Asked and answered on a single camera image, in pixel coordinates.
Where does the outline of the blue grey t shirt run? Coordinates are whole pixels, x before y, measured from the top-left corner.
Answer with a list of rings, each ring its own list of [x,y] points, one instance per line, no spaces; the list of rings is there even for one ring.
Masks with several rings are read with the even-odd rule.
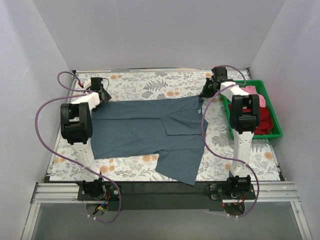
[[[158,154],[156,172],[193,186],[204,154],[199,96],[112,101],[92,113],[95,159]]]

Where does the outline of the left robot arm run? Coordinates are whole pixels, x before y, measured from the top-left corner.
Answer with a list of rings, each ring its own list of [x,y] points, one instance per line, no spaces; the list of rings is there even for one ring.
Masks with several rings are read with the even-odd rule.
[[[91,147],[92,111],[112,98],[104,88],[104,80],[102,77],[92,77],[82,84],[84,89],[92,93],[60,106],[61,136],[71,145],[76,155],[76,162],[82,167],[79,185],[86,195],[95,200],[102,199],[106,194],[103,180],[97,175],[99,168]]]

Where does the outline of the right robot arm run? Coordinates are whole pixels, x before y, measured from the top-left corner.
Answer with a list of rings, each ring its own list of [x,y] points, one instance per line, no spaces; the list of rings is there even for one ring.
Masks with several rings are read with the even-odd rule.
[[[211,69],[212,76],[206,79],[201,96],[211,98],[218,95],[226,97],[231,103],[229,125],[234,136],[233,157],[214,156],[231,160],[229,176],[222,186],[215,186],[213,191],[218,196],[232,198],[245,197],[251,192],[251,176],[254,171],[249,166],[250,149],[257,127],[260,125],[260,97],[255,93],[247,93],[242,87],[246,81],[237,84],[228,78],[228,65],[219,65]]]

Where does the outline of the pink t shirt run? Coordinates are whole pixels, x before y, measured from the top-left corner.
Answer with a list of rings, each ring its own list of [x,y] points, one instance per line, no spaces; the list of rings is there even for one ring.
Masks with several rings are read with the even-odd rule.
[[[247,85],[245,87],[241,88],[244,92],[250,94],[250,95],[258,95],[259,97],[259,106],[261,108],[265,108],[266,107],[266,99],[264,98],[263,95],[259,94],[257,92],[257,88],[253,85]]]

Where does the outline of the green plastic bin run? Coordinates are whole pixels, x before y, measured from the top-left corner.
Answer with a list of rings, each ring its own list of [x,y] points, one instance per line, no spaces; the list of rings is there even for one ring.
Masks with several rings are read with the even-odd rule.
[[[257,80],[257,79],[247,80],[246,86],[255,86],[257,92],[264,96],[266,101],[266,107],[269,108],[270,116],[273,119],[273,129],[271,130],[270,134],[254,135],[253,139],[254,140],[266,140],[266,139],[271,140],[271,139],[280,138],[283,135],[283,132],[278,122],[277,116],[275,114],[275,111],[273,109],[272,103],[270,101],[267,89],[265,88],[263,81]]]

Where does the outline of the red t shirt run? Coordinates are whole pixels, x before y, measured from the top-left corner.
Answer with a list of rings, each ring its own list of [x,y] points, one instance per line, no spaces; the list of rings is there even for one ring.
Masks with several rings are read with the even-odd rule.
[[[229,109],[229,111],[231,113],[231,110],[232,110],[232,104],[231,103],[228,104],[228,109]],[[252,110],[251,110],[251,108],[244,108],[243,112],[244,113],[251,113]],[[258,135],[258,136],[259,135],[262,136],[262,135],[271,134],[271,130],[274,128],[274,123],[273,123],[273,119],[271,117],[269,108],[260,106],[259,107],[259,113],[260,113],[260,115],[259,115],[260,123],[256,127],[254,134]],[[247,128],[243,127],[242,130],[244,130],[244,132],[251,132],[252,133],[252,131],[250,131],[251,129],[248,128],[248,127]]]

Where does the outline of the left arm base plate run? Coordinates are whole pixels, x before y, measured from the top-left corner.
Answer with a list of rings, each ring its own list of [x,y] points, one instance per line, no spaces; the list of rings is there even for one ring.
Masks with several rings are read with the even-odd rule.
[[[119,200],[119,193],[122,191],[122,187],[117,189],[112,184],[83,184],[79,187],[77,200],[78,201],[104,201],[107,198],[111,201]]]

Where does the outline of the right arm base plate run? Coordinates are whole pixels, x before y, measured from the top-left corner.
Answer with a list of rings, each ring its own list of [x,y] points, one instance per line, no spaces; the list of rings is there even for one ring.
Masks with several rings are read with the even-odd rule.
[[[207,184],[204,187],[204,193],[209,197],[210,200],[255,200],[255,191],[249,190],[249,192],[244,193],[231,193],[226,190],[222,185],[217,184]]]

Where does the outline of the aluminium frame rail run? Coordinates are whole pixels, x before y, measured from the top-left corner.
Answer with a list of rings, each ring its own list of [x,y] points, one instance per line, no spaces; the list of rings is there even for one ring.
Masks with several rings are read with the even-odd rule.
[[[207,196],[212,184],[123,182],[122,210],[109,205],[102,221],[87,212],[96,201],[74,183],[39,183],[24,240],[310,240],[294,183],[264,181],[242,206]]]

